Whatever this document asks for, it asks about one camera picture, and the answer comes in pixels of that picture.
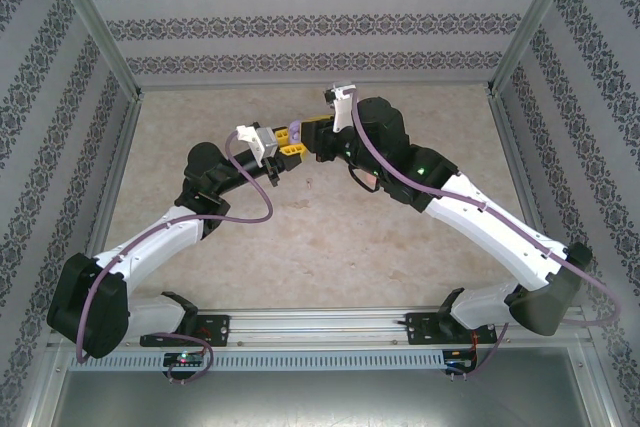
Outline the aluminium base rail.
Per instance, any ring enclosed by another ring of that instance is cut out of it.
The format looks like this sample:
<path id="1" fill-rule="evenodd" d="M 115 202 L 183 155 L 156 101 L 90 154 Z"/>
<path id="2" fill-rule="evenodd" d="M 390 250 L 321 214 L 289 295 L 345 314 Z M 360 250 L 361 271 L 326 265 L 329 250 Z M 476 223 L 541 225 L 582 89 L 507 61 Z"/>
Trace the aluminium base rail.
<path id="1" fill-rule="evenodd" d="M 385 349 L 442 348 L 462 350 L 471 344 L 410 345 L 406 330 L 398 322 L 409 312 L 431 312 L 425 309 L 276 309 L 276 310 L 204 310 L 199 314 L 228 315 L 230 330 L 225 347 L 273 349 Z M 492 324 L 497 341 L 509 347 L 567 347 L 577 342 L 591 342 L 588 329 L 562 325 L 550 337 L 535 334 L 515 323 L 504 327 Z M 479 344 L 488 348 L 494 344 Z"/>

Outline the left small circuit board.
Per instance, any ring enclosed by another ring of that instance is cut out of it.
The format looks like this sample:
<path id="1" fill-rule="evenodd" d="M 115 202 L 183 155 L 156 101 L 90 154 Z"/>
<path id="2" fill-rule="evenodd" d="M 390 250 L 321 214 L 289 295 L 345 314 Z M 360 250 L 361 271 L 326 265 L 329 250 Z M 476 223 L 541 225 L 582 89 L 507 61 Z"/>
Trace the left small circuit board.
<path id="1" fill-rule="evenodd" d="M 163 358 L 163 366 L 200 368 L 204 364 L 204 356 L 201 353 L 166 353 Z"/>

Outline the aluminium frame post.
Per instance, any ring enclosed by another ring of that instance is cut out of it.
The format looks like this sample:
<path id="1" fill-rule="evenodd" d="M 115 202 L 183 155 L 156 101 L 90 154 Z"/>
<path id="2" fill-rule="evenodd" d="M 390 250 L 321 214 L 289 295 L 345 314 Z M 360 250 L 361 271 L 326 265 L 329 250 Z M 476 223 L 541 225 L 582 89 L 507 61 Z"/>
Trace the aluminium frame post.
<path id="1" fill-rule="evenodd" d="M 553 0 L 532 0 L 495 73 L 488 82 L 487 93 L 489 98 L 496 99 L 509 81 L 530 39 L 535 34 L 552 3 Z"/>
<path id="2" fill-rule="evenodd" d="M 141 88 L 94 1 L 71 0 L 71 2 L 120 85 L 128 95 L 138 98 Z"/>

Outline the aluminium frame leg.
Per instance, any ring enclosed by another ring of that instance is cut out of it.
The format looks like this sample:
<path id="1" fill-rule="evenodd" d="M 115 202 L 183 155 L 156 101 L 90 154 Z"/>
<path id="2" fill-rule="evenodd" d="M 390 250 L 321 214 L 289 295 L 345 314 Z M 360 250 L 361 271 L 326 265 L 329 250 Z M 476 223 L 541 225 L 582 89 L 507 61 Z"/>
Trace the aluminium frame leg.
<path id="1" fill-rule="evenodd" d="M 45 349 L 15 427 L 52 427 L 70 361 L 60 345 Z"/>
<path id="2" fill-rule="evenodd" d="M 620 427 L 620 418 L 595 349 L 578 344 L 567 349 L 590 427 Z"/>

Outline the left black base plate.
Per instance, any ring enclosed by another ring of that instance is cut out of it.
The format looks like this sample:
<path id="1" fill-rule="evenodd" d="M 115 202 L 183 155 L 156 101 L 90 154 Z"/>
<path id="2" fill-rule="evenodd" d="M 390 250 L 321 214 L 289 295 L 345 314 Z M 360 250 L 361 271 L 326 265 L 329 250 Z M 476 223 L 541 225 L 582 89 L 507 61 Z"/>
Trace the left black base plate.
<path id="1" fill-rule="evenodd" d="M 202 347 L 197 339 L 211 347 L 225 347 L 228 342 L 230 317 L 228 315 L 197 314 L 190 320 L 183 320 L 174 334 L 181 338 L 162 337 L 148 334 L 140 337 L 142 347 Z"/>

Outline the aluminium frame rail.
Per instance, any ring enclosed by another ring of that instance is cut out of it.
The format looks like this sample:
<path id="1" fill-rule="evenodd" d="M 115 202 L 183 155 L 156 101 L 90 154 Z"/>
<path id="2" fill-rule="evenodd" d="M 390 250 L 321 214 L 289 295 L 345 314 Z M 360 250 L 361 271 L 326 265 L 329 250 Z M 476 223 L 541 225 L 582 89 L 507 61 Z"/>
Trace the aluminium frame rail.
<path id="1" fill-rule="evenodd" d="M 105 249 L 139 111 L 136 98 L 99 98 L 69 191 L 78 211 L 70 219 L 71 238 L 62 262 L 77 253 L 91 258 Z"/>
<path id="2" fill-rule="evenodd" d="M 523 222 L 538 233 L 539 237 L 535 239 L 539 242 L 548 244 L 550 247 L 560 247 L 556 254 L 565 260 L 567 258 L 566 250 L 568 245 L 549 237 L 545 232 L 542 219 L 535 204 L 533 190 L 527 177 L 527 171 L 521 160 L 516 138 L 510 128 L 502 100 L 497 94 L 491 91 L 487 92 L 487 100 L 517 193 L 523 215 Z"/>

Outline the grey metal sheet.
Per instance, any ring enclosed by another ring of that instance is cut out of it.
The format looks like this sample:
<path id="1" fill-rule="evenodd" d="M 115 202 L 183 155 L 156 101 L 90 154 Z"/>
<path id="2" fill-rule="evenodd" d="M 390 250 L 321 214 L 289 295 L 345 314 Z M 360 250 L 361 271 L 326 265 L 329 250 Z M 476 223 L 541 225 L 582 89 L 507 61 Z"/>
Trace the grey metal sheet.
<path id="1" fill-rule="evenodd" d="M 52 427 L 591 427 L 563 381 L 429 371 L 219 372 L 175 386 L 154 373 L 65 380 Z"/>

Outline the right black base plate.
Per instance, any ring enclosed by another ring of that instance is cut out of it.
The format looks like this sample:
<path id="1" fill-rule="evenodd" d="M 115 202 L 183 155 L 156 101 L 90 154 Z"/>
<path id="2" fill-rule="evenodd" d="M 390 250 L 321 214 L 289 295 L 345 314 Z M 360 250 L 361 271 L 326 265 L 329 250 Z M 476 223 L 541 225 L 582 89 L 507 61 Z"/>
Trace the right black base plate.
<path id="1" fill-rule="evenodd" d="M 471 344 L 473 339 L 479 344 L 497 341 L 494 329 L 487 326 L 468 329 L 449 314 L 409 312 L 398 324 L 405 328 L 410 345 L 462 345 Z"/>

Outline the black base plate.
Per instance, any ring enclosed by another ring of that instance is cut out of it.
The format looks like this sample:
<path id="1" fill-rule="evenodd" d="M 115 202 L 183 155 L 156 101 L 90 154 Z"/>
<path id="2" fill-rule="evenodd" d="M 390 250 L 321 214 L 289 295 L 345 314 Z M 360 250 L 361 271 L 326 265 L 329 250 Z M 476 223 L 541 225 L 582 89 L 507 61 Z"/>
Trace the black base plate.
<path id="1" fill-rule="evenodd" d="M 197 339 L 211 347 L 225 347 L 228 342 L 230 317 L 228 315 L 197 314 L 190 320 L 183 320 L 174 334 L 181 338 L 162 337 L 148 334 L 140 337 L 142 347 L 202 347 Z"/>
<path id="2" fill-rule="evenodd" d="M 468 329 L 449 314 L 409 312 L 398 324 L 405 328 L 410 345 L 462 345 L 471 344 L 473 339 L 479 344 L 497 341 L 494 329 L 487 326 Z"/>

